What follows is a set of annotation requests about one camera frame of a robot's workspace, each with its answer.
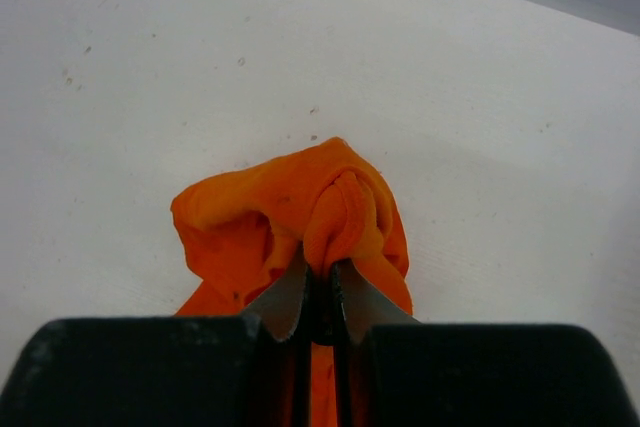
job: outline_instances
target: orange fabric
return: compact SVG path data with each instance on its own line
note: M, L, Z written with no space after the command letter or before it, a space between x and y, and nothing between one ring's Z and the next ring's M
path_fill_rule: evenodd
M314 275L352 258L408 313L407 244L391 190L342 139L210 177L171 205L202 284L176 315L235 314L287 268L298 243ZM336 425L330 347L312 350L312 426Z

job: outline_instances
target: white surface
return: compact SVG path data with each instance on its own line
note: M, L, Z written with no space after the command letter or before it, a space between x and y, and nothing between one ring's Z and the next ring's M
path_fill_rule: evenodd
M522 0L1 2L0 378L48 319L181 305L184 187L340 135L419 318L584 325L640 399L637 38Z

